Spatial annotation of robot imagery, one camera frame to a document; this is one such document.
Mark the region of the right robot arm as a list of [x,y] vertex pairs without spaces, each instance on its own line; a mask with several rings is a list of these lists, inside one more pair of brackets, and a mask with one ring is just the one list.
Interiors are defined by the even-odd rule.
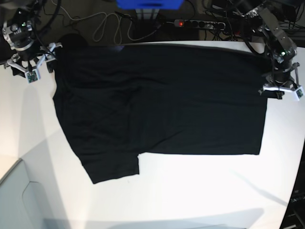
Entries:
[[57,1],[54,13],[41,30],[40,12],[46,4],[45,0],[2,0],[0,7],[15,10],[9,20],[1,20],[1,42],[11,50],[11,57],[1,60],[1,65],[10,67],[14,76],[18,75],[33,83],[41,78],[39,68],[46,62],[57,60],[55,50],[61,48],[60,42],[46,45],[42,37],[51,29],[51,25],[61,9],[61,1]]

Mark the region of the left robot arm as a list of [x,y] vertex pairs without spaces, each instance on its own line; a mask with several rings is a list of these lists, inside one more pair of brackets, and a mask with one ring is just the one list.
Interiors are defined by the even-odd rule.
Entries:
[[264,36],[265,49],[263,55],[270,59],[271,71],[263,74],[265,83],[259,93],[273,92],[278,99],[285,93],[291,93],[297,100],[304,95],[304,89],[299,83],[298,62],[293,62],[297,55],[296,44],[280,27],[278,19],[268,9],[265,1],[243,0],[238,5],[243,19],[259,18],[262,23],[255,28]]

